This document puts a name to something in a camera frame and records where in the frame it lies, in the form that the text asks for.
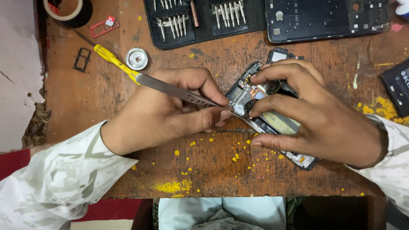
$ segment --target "black tape roll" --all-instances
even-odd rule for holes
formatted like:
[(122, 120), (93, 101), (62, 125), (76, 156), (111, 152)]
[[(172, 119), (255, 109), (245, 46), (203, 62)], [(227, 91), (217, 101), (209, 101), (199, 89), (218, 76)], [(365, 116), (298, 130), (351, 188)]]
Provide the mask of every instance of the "black tape roll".
[(48, 0), (43, 0), (44, 8), (47, 13), (55, 20), (66, 27), (78, 28), (88, 23), (92, 16), (92, 4), (90, 0), (78, 0), (78, 6), (75, 11), (68, 16), (58, 16), (48, 7)]

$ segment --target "sleeve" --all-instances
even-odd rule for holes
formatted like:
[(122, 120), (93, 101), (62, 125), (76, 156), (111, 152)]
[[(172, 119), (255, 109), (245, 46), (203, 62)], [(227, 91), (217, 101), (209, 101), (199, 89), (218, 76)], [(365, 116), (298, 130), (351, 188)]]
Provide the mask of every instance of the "sleeve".
[(138, 161), (110, 152), (101, 122), (35, 154), (0, 182), (0, 229), (70, 229)]
[(376, 115), (367, 117), (388, 132), (388, 153), (372, 168), (348, 168), (376, 183), (388, 199), (409, 216), (409, 128)]

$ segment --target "tape roll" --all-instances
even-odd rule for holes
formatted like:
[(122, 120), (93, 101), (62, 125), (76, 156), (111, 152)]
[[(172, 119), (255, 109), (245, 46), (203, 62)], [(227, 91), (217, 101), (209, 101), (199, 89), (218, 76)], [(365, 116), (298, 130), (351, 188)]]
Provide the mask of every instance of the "tape roll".
[(43, 0), (44, 8), (47, 13), (55, 20), (59, 21), (66, 27), (78, 28), (88, 23), (92, 16), (92, 4), (90, 0), (78, 0), (78, 5), (74, 12), (68, 16), (60, 16), (59, 8), (48, 0)]

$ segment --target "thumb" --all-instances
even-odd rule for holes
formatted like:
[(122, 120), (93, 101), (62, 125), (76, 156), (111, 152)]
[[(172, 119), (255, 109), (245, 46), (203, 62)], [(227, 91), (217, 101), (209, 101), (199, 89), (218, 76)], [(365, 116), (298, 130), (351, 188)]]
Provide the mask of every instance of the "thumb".
[(251, 145), (279, 151), (300, 151), (300, 139), (293, 135), (260, 133), (252, 139)]
[(229, 118), (231, 112), (223, 107), (209, 107), (191, 113), (183, 113), (176, 117), (183, 127), (182, 135), (203, 132), (213, 129), (216, 123)]

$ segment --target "precision screwdriver set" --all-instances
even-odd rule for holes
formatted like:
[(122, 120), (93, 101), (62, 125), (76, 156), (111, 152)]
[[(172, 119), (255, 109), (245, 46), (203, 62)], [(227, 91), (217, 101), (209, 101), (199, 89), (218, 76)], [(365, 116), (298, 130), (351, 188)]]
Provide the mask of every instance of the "precision screwdriver set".
[(174, 49), (266, 29), (264, 0), (144, 0), (153, 44)]

